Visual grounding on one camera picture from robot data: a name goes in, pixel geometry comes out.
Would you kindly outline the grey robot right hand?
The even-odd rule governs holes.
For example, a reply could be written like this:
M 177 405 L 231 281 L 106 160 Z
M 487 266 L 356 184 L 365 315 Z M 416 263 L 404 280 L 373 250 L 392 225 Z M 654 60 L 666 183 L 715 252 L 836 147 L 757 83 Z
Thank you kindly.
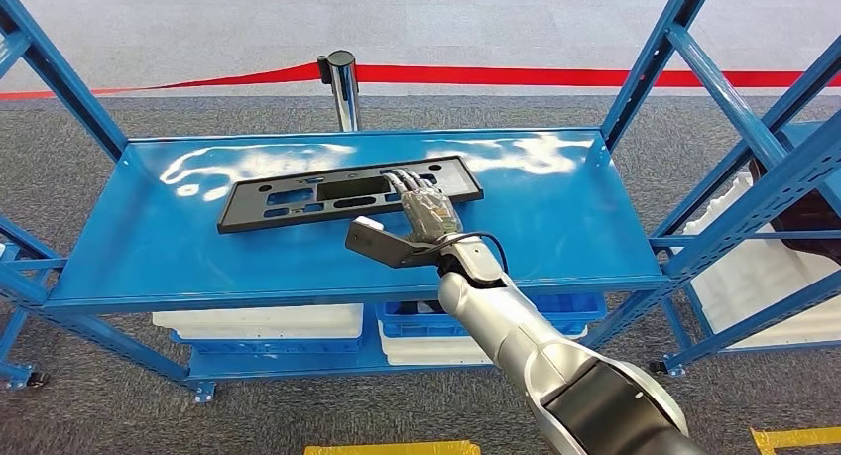
M 429 180 L 405 169 L 386 170 L 384 177 L 400 198 L 412 228 L 411 241 L 436 243 L 463 231 L 450 198 Z

